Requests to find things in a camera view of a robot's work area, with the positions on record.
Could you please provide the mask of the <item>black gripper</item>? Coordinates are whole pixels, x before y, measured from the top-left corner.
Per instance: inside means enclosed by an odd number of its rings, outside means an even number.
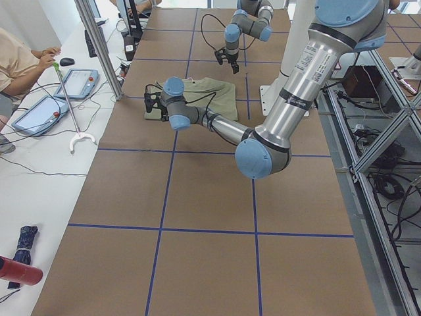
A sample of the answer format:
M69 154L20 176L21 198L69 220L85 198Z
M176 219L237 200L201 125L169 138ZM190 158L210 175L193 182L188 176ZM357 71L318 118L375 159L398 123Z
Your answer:
M226 47L223 47L219 49L218 51L214 52L214 55L216 57L216 60L218 61L219 65L223 64L224 60L227 60L227 62L231 65L233 73L239 72L239 66L237 64L237 58L238 58L238 50L230 50Z
M161 93L154 92L144 93L145 114L146 120L160 120L162 122L169 121L167 108L161 102Z

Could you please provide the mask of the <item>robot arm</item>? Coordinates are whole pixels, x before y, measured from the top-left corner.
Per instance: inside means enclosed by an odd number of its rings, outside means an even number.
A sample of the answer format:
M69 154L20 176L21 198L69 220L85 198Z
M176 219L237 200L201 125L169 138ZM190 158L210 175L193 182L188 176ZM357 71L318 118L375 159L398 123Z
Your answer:
M272 33L270 22L273 14L274 9L270 1L237 1L237 10L224 30L225 47L214 53L218 63L222 65L226 59L233 73L238 73L240 36L246 34L254 39L268 41Z
M248 178L264 178L284 170L291 159L290 137L346 53L379 48L385 41L388 1L317 1L309 24L309 40L264 122L248 128L196 107L184 97L185 86L169 78L155 93L145 94L147 111L160 109L171 127L200 124L236 146L238 169Z

